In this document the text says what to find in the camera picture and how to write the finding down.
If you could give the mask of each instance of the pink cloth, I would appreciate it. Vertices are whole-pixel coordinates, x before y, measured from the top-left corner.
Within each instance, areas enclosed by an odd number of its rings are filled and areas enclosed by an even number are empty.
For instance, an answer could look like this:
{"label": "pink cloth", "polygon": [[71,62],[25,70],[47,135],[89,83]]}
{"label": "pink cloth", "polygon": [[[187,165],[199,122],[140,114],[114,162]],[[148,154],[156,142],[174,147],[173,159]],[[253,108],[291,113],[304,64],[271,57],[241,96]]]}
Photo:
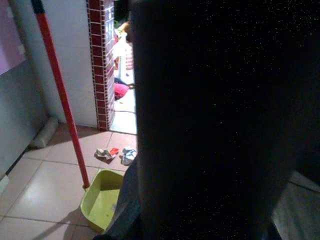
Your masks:
{"label": "pink cloth", "polygon": [[129,87],[124,84],[114,83],[114,95],[115,99],[120,99],[128,92]]}

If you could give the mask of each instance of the red brick tile column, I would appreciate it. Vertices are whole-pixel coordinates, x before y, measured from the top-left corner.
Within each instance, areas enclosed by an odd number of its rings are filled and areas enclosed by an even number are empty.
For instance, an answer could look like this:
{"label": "red brick tile column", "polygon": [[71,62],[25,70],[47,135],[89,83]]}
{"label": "red brick tile column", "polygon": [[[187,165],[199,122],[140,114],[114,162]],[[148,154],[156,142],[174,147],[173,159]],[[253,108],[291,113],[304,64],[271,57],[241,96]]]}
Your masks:
{"label": "red brick tile column", "polygon": [[114,1],[86,1],[92,79],[98,129],[108,131],[115,117]]}

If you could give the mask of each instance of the trash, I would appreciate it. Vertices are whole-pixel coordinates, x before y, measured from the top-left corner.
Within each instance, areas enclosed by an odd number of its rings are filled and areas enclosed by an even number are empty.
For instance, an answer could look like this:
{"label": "trash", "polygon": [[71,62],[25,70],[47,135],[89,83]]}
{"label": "trash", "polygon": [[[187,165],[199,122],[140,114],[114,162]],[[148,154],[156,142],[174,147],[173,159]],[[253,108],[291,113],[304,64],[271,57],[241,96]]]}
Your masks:
{"label": "trash", "polygon": [[123,150],[123,156],[121,159],[121,164],[128,166],[130,165],[137,156],[137,151],[132,147],[125,147]]}
{"label": "trash", "polygon": [[102,150],[100,148],[97,148],[95,151],[94,156],[96,158],[103,158],[106,161],[107,160],[113,160],[115,159],[116,155],[119,153],[119,149],[118,148],[112,148],[110,151],[108,151],[107,149]]}

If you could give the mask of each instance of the gray wall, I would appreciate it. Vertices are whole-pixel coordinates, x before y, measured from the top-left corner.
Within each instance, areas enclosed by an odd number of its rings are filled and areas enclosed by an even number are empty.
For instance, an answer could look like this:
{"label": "gray wall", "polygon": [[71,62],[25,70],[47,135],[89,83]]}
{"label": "gray wall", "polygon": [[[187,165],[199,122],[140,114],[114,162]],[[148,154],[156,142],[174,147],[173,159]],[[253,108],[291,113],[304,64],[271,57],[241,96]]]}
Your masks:
{"label": "gray wall", "polygon": [[28,60],[0,75],[0,175],[47,120],[38,89]]}

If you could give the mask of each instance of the dustpan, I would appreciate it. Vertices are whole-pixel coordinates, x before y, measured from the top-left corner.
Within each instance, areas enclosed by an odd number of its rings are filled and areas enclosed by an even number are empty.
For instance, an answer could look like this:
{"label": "dustpan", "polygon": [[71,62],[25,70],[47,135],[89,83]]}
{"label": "dustpan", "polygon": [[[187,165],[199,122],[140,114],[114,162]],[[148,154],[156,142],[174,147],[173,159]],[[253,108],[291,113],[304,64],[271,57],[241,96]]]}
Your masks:
{"label": "dustpan", "polygon": [[69,105],[67,91],[43,4],[41,0],[31,0],[31,2],[50,61],[55,84],[62,103],[83,180],[85,194],[81,203],[81,211],[89,220],[90,226],[94,230],[97,232],[103,232],[113,217],[123,176],[111,170],[103,169],[96,174],[92,184],[90,185],[76,125]]}
{"label": "dustpan", "polygon": [[94,231],[102,233],[111,222],[123,179],[114,171],[101,169],[86,189],[80,208]]}

